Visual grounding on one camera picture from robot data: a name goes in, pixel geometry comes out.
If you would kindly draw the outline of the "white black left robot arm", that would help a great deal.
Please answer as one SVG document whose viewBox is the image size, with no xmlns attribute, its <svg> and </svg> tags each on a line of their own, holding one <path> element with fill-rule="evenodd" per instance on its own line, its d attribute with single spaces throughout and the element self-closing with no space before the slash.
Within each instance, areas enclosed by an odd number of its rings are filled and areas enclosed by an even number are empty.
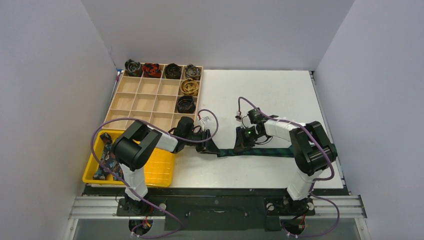
<svg viewBox="0 0 424 240">
<path fill-rule="evenodd" d="M 195 128 L 194 120 L 187 116 L 181 117 L 177 126 L 167 133 L 136 120 L 115 140 L 111 151 L 123 171 L 125 194 L 131 199 L 129 208 L 136 215 L 149 210 L 144 167 L 155 149 L 177 154 L 190 146 L 200 154 L 220 154 L 211 131 Z"/>
</svg>

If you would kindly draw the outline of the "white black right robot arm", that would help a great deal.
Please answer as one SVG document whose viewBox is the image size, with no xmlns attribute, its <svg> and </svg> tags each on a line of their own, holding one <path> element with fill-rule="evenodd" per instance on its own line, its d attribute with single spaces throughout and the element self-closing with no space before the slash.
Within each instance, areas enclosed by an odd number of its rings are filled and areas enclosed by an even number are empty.
<svg viewBox="0 0 424 240">
<path fill-rule="evenodd" d="M 236 155 L 250 154 L 260 145 L 258 139 L 261 137 L 279 138 L 290 142 L 297 170 L 286 188 L 287 194 L 282 199 L 282 207 L 289 214 L 307 211 L 307 199 L 315 183 L 323 180 L 320 176 L 322 172 L 330 169 L 330 179 L 335 174 L 332 163 L 338 156 L 337 150 L 322 124 L 318 121 L 290 122 L 276 115 L 264 115 L 259 109 L 250 110 L 247 117 L 251 126 L 236 128 L 233 152 Z"/>
</svg>

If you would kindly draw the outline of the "green navy striped tie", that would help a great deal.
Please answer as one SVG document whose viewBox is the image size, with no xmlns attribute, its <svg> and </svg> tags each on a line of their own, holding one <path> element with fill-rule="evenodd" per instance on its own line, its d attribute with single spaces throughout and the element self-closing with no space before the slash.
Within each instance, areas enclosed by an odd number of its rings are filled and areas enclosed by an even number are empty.
<svg viewBox="0 0 424 240">
<path fill-rule="evenodd" d="M 260 156 L 260 157 L 281 157 L 293 158 L 294 153 L 292 147 L 289 148 L 250 148 L 241 152 L 234 149 L 220 149 L 218 158 L 235 157 L 235 156 Z"/>
</svg>

